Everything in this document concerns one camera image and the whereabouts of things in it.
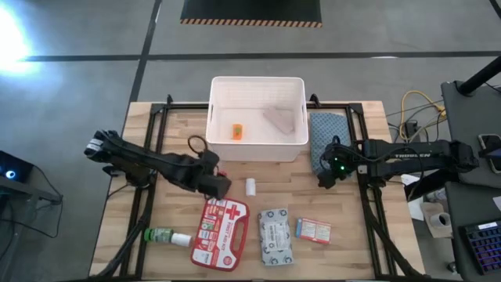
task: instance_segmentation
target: white plastic bin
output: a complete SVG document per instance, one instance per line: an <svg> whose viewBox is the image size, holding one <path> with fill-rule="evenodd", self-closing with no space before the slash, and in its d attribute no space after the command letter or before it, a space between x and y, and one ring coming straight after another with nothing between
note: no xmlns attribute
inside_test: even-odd
<svg viewBox="0 0 501 282"><path fill-rule="evenodd" d="M263 116L270 107L294 119L294 132L281 132ZM234 124L243 126L241 140L232 139ZM223 161L293 161L308 142L305 83L300 78L214 78L206 139Z"/></svg>

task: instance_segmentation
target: keyboard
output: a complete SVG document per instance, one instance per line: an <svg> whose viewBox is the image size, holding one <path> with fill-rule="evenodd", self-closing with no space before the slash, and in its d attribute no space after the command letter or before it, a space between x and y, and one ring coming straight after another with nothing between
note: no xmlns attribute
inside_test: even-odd
<svg viewBox="0 0 501 282"><path fill-rule="evenodd" d="M501 221L464 226L463 235L481 275L501 272Z"/></svg>

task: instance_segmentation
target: concrete floor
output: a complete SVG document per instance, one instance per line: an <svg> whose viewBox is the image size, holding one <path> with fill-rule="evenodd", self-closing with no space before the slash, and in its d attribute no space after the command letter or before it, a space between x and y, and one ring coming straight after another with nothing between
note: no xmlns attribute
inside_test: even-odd
<svg viewBox="0 0 501 282"><path fill-rule="evenodd" d="M13 40L0 45L0 56L23 50L29 56L138 55L153 4L0 2L0 16L13 18L6 26L19 29L17 36L7 34ZM501 46L501 22L487 0L324 0L324 27L316 30L182 26L181 8L181 0L163 2L150 53L489 51ZM207 101L211 79L218 75L298 76L307 93L320 99L382 100L391 113L399 111L406 91L419 89L441 99L441 82L468 78L492 59L154 61L146 66L138 100L163 101L170 93L176 101ZM65 198L59 236L26 232L18 253L23 263L14 269L13 280L86 277L110 179L83 150L96 129L122 129L137 66L136 61L53 62L0 70L0 150L39 165ZM410 96L406 106L424 103ZM433 110L420 114L419 123L429 114ZM399 116L388 120L398 124ZM446 123L439 130L441 138L450 138ZM435 136L430 130L432 140ZM33 225L52 232L56 216L57 209L43 211ZM422 224L416 224L416 233L427 273L454 277L444 267L453 260L450 245L431 239ZM3 234L0 238L7 240Z"/></svg>

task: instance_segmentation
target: first aid kit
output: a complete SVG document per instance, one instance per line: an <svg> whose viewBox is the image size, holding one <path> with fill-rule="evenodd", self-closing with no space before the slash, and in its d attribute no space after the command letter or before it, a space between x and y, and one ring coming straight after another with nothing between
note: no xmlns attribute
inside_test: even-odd
<svg viewBox="0 0 501 282"><path fill-rule="evenodd" d="M243 224L238 248L235 248L237 225ZM249 207L230 199L211 199L205 203L191 253L191 261L210 269L233 271L243 253Z"/></svg>

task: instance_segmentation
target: wooden tabletop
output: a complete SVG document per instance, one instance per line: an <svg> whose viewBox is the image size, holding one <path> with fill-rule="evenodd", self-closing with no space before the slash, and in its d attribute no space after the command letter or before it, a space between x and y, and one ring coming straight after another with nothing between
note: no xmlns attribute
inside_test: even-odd
<svg viewBox="0 0 501 282"><path fill-rule="evenodd" d="M391 137L382 102L360 103L363 105L369 137L390 142ZM124 128L125 140L140 146L144 144L150 105L151 103L131 104ZM342 110L321 111L343 114ZM206 110L169 111L163 153L193 154L187 146L186 139L194 134L204 136L206 120ZM156 122L152 148L155 147L157 140L158 124L159 122ZM338 182L330 190L319 188L318 180L312 174L309 154L307 144L296 161L290 163L222 162L220 164L220 168L227 171L228 177L232 180L227 197L245 202L250 209L247 241L240 264L234 271L227 273L194 265L189 259L191 248L148 243L142 278L162 280L373 278L356 175ZM246 178L256 179L255 197L245 196ZM115 179L110 191L124 183L124 179ZM126 188L107 201L92 260L91 274L102 270L122 245L127 233L133 194L133 188ZM383 188L383 202L391 239L411 265L424 273L402 185L388 183L388 186ZM204 198L201 194L184 191L159 177L150 226L170 227L175 232L195 236L203 207ZM298 217L330 223L331 244L321 245L293 237L295 264L264 266L261 262L257 213L273 208L288 208L289 222L293 230ZM382 244L378 243L381 264L385 265ZM131 272L134 269L136 253L137 248L134 248L129 268Z"/></svg>

